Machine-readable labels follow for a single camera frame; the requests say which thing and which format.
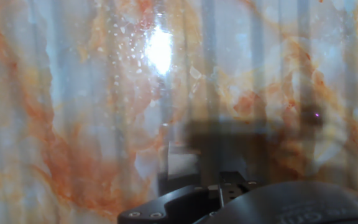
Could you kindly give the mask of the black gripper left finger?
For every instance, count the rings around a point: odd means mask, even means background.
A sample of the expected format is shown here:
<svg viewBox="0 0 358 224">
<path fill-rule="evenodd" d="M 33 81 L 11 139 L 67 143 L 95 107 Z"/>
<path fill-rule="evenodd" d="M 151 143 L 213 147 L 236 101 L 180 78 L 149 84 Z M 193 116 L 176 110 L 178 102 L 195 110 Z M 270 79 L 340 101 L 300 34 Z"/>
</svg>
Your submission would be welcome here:
<svg viewBox="0 0 358 224">
<path fill-rule="evenodd" d="M 165 194 L 121 212 L 118 224 L 206 223 L 221 208 L 219 186 L 229 184 L 230 172 L 219 174 L 218 184 L 204 187 L 197 174 L 165 183 Z"/>
</svg>

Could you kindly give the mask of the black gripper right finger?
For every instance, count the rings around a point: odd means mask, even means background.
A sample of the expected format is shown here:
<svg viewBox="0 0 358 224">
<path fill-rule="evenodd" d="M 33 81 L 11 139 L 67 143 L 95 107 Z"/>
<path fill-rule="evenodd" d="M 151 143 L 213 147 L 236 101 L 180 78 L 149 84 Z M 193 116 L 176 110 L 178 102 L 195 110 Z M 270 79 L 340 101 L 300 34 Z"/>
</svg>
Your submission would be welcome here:
<svg viewBox="0 0 358 224">
<path fill-rule="evenodd" d="M 225 204 L 263 185 L 263 182 L 246 180 L 239 172 L 225 172 Z"/>
</svg>

